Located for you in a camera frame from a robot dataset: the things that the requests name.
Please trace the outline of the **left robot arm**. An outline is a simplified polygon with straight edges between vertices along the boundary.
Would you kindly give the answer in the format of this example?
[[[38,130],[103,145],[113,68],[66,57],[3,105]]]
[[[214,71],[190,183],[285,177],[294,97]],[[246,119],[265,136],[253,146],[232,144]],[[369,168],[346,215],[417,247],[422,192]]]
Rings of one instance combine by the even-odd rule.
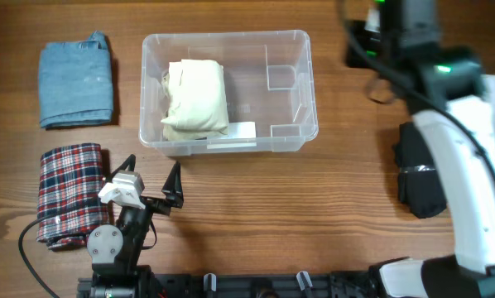
[[[97,227],[88,237],[87,250],[92,258],[92,278],[80,279],[78,297],[167,297],[165,287],[148,265],[139,265],[149,231],[156,230],[152,217],[168,216],[173,208],[184,204],[181,165],[176,162],[161,193],[162,198],[145,196],[142,177],[135,172],[136,157],[130,155],[105,181],[99,191],[103,204],[122,209],[114,224]]]

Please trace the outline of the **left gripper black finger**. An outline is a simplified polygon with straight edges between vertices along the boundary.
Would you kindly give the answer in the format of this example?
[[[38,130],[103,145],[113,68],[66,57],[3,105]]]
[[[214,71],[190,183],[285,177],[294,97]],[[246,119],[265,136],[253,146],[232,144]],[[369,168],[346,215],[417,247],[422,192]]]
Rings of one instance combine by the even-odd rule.
[[[181,184],[181,164],[177,161],[168,175],[161,192],[170,206],[181,209],[184,204],[184,195]]]
[[[119,166],[117,167],[114,171],[112,171],[106,178],[106,182],[111,182],[114,178],[114,176],[119,172],[119,171],[135,171],[135,165],[136,165],[136,156],[134,154],[131,154],[128,156],[128,158]]]

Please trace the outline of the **cream cloth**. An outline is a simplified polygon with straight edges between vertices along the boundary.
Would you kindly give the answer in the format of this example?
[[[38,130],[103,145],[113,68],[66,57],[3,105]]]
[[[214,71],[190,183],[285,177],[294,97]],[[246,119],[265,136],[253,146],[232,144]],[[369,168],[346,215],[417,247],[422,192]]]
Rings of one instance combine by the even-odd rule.
[[[183,59],[171,62],[162,87],[170,100],[161,120],[167,141],[198,140],[228,134],[223,66],[217,61]]]

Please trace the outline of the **black cloth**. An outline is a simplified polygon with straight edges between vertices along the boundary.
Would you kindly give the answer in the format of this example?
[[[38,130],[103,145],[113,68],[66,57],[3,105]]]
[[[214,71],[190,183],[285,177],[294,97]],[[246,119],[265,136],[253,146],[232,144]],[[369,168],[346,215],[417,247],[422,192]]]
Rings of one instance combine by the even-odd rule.
[[[401,124],[399,138],[392,147],[399,168],[397,197],[418,219],[435,217],[447,202],[430,151],[414,123]]]

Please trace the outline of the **folded blue denim cloth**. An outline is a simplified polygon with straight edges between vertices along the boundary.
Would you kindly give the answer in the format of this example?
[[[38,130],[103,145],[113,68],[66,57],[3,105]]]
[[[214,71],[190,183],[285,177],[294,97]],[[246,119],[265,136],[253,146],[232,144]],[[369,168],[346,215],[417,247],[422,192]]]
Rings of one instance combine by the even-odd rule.
[[[96,126],[112,121],[112,59],[106,36],[50,42],[38,70],[40,126]]]

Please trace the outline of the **clear plastic storage container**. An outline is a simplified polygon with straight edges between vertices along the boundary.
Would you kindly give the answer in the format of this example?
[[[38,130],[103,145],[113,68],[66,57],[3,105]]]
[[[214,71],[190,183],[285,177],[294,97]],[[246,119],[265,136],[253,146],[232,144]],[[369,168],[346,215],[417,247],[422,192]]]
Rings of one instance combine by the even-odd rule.
[[[228,135],[170,142],[161,119],[170,100],[161,86],[171,62],[223,66]],[[152,34],[142,43],[139,138],[166,156],[298,151],[319,124],[310,36],[302,30]]]

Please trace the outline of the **red plaid cloth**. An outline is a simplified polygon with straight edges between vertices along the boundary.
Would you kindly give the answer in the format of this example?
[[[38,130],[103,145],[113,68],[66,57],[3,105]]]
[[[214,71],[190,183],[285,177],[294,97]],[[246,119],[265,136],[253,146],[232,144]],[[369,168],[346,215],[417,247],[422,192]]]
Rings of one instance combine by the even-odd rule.
[[[97,227],[109,222],[103,187],[101,146],[82,143],[41,155],[36,241],[51,251],[81,248]]]

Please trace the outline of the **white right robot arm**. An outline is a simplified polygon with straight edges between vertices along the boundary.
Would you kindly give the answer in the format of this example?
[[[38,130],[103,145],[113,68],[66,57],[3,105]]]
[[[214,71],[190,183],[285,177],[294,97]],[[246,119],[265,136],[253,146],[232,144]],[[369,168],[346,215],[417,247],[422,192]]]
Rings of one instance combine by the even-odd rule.
[[[432,1],[377,3],[379,47],[356,54],[406,101],[435,162],[454,228],[454,254],[376,265],[380,297],[495,297],[495,136],[480,59],[444,48]]]

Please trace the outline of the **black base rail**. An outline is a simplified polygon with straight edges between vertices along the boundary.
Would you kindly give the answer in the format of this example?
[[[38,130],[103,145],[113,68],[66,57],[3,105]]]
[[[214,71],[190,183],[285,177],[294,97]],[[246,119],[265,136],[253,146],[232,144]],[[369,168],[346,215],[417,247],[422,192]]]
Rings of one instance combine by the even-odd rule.
[[[379,297],[367,272],[226,276],[157,274],[149,286],[80,279],[78,297]]]

